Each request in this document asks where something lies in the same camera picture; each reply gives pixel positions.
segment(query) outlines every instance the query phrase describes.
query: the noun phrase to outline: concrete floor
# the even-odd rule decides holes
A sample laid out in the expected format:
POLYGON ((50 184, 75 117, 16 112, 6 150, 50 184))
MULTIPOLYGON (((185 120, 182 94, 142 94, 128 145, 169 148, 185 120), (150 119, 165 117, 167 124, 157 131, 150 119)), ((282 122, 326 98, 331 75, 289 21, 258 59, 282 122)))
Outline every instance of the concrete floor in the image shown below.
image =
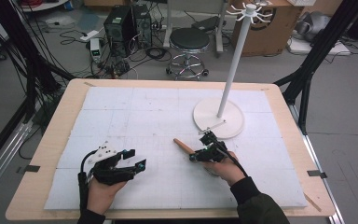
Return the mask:
MULTIPOLYGON (((40 13, 39 16, 48 17, 62 13, 70 15, 76 21, 95 19, 95 14, 85 9, 54 9, 40 13)), ((77 24, 77 29, 90 28, 84 29, 84 32, 99 30, 103 21, 103 18, 97 17, 91 25, 77 24)), ((61 32, 63 31, 44 33, 51 53, 72 73, 88 69, 90 54, 85 45, 77 42, 61 45, 61 32)), ((202 77, 201 81, 226 81, 234 49, 231 46, 225 47, 225 52, 218 58, 212 48, 210 50, 200 55, 210 71, 210 75, 202 77)), ((296 71, 304 59, 305 56, 293 55, 287 50, 275 57, 241 58, 234 81, 272 83, 296 71)), ((166 65, 166 62, 156 61, 143 63, 136 67, 136 73, 130 71, 128 78, 173 80, 172 76, 165 73, 166 65)), ((0 132, 23 98, 24 92, 11 61, 0 61, 0 132)), ((332 63, 321 64, 312 80, 307 130, 316 155, 328 175, 327 181, 345 223, 358 224, 358 54, 339 56, 332 63)), ((32 157, 40 139, 41 132, 38 131, 24 144, 21 153, 32 157)), ((12 222, 5 218, 8 204, 21 182, 19 167, 23 168, 28 163, 29 161, 16 155, 0 178, 0 223, 28 223, 12 222)), ((324 218, 290 220, 292 223, 327 223, 324 218)), ((76 222, 72 220, 37 223, 76 222)))

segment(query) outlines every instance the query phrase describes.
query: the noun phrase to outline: white paper sheet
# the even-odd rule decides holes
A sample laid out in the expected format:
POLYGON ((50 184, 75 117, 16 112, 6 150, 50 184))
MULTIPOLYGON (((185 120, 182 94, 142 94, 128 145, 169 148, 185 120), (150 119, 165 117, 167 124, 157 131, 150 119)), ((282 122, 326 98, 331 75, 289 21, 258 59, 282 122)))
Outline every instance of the white paper sheet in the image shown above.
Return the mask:
MULTIPOLYGON (((136 149, 118 167, 147 159, 146 169, 116 196, 115 209, 236 207, 226 181, 191 162, 173 138, 202 149, 193 108, 202 99, 221 97, 220 90, 90 88, 62 153, 45 209, 78 209, 80 163, 104 141, 136 149)), ((281 207, 306 206, 269 102, 262 91, 231 91, 228 99, 242 110, 245 127, 225 140, 258 188, 281 207)), ((89 171, 92 165, 85 166, 89 171)))

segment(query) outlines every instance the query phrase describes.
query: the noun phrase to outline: gray stool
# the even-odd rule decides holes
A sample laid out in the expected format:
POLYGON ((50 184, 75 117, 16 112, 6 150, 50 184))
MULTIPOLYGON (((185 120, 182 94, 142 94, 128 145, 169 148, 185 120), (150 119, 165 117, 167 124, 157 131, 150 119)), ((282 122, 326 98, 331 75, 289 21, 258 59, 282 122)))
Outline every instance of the gray stool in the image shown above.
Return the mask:
POLYGON ((200 75, 208 76, 203 61, 196 57, 195 53, 205 51, 209 46, 209 36, 199 29, 181 28, 174 30, 170 35, 170 45, 173 49, 184 54, 171 59, 166 72, 175 74, 175 80, 179 77, 196 77, 200 81, 200 75))

